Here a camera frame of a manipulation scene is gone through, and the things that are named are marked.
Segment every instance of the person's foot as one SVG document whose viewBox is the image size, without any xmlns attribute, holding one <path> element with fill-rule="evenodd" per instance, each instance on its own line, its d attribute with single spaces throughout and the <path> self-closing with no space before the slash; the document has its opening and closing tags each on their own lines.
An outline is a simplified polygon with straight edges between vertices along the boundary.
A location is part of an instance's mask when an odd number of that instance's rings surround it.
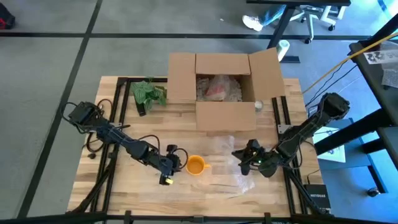
<svg viewBox="0 0 398 224">
<path fill-rule="evenodd" d="M 262 25 L 258 17 L 242 16 L 242 21 L 244 25 L 250 29 L 254 29 L 255 31 L 261 31 L 262 29 Z"/>
</svg>

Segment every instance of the green plant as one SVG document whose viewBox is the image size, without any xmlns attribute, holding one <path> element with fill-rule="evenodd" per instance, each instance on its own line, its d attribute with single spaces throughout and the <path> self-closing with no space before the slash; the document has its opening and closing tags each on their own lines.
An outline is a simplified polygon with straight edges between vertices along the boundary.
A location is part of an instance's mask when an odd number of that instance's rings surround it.
<svg viewBox="0 0 398 224">
<path fill-rule="evenodd" d="M 136 102 L 144 104 L 145 111 L 149 111 L 157 100 L 160 105 L 166 106 L 167 90 L 163 86 L 154 86 L 151 82 L 141 81 L 133 83 L 131 91 L 134 94 Z"/>
</svg>

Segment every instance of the box flap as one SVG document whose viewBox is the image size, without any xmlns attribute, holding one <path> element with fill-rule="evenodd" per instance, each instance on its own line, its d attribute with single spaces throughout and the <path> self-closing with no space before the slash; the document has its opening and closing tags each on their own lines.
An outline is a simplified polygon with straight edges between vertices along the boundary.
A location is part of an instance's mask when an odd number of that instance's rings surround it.
<svg viewBox="0 0 398 224">
<path fill-rule="evenodd" d="M 250 75 L 247 54 L 197 54 L 196 73 L 205 75 Z"/>
<path fill-rule="evenodd" d="M 267 100 L 285 95 L 285 85 L 280 70 L 276 48 L 249 55 L 254 97 Z"/>
<path fill-rule="evenodd" d="M 196 100 L 195 54 L 171 53 L 167 77 L 167 99 Z"/>
<path fill-rule="evenodd" d="M 256 129 L 253 102 L 197 102 L 197 130 L 252 131 Z"/>
</svg>

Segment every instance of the plastic bag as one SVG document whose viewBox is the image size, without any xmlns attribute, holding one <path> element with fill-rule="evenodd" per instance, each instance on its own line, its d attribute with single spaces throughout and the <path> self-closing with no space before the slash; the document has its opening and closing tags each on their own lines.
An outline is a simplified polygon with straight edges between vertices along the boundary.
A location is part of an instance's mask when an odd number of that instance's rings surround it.
<svg viewBox="0 0 398 224">
<path fill-rule="evenodd" d="M 206 101 L 223 101 L 229 95 L 231 80 L 227 75 L 216 75 L 206 91 Z"/>
</svg>

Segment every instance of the wooden table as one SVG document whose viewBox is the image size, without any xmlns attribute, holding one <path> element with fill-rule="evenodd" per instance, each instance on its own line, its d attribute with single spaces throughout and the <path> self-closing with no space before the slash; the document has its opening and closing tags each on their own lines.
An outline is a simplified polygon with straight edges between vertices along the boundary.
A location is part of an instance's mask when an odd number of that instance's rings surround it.
<svg viewBox="0 0 398 224">
<path fill-rule="evenodd" d="M 96 103 L 103 98 L 112 100 L 117 77 L 102 77 L 96 96 Z M 285 79 L 285 95 L 292 124 L 300 124 L 307 118 L 298 79 Z M 115 121 L 120 114 L 121 99 Z M 283 120 L 281 103 L 279 111 Z M 104 105 L 109 116 L 111 107 Z M 154 105 L 146 116 L 139 117 L 132 96 L 126 110 L 124 124 L 131 124 L 124 132 L 132 138 L 155 134 L 160 138 L 160 151 L 166 153 L 168 144 L 176 144 L 189 154 L 201 155 L 211 168 L 199 177 L 190 176 L 185 169 L 176 173 L 170 186 L 159 185 L 159 171 L 146 167 L 121 148 L 118 155 L 113 188 L 109 203 L 109 214 L 123 215 L 132 210 L 134 215 L 204 215 L 224 217 L 263 217 L 270 212 L 272 217 L 289 217 L 286 189 L 282 169 L 269 179 L 252 171 L 243 176 L 239 161 L 231 151 L 245 147 L 249 139 L 257 138 L 264 147 L 277 142 L 277 131 L 271 100 L 264 102 L 263 110 L 257 114 L 257 130 L 245 132 L 202 132 L 196 131 L 194 104 Z M 155 144 L 155 139 L 148 138 Z M 307 174 L 319 169 L 314 148 L 303 143 L 303 164 L 300 168 L 303 181 Z M 75 183 L 68 204 L 68 210 L 75 208 L 87 195 L 96 181 L 100 153 L 89 159 L 84 149 L 76 172 Z M 320 172 L 310 176 L 311 182 L 322 183 Z M 296 211 L 300 211 L 299 197 L 293 188 Z M 100 193 L 98 209 L 102 208 L 104 190 Z"/>
</svg>

